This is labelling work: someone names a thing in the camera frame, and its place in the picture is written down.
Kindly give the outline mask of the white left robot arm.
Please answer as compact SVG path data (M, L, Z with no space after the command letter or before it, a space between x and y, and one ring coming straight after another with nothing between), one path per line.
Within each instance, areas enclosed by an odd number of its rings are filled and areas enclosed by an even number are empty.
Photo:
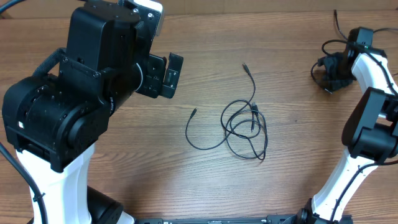
M2 155L30 188L33 223L134 223L121 203L88 185L95 144L134 93L174 96L183 58L150 53L164 8L149 0L87 1L67 45L4 95Z

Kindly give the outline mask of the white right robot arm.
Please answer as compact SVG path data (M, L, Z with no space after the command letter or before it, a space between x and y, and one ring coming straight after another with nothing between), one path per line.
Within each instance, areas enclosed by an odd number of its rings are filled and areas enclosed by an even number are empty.
M397 84L387 67L387 55L373 47L375 30L352 29L343 38L343 52L326 53L316 65L324 67L314 78L333 93L358 82L362 97L341 135L343 154L322 189L310 198L289 223L348 223L348 202L365 178L379 166L397 163Z

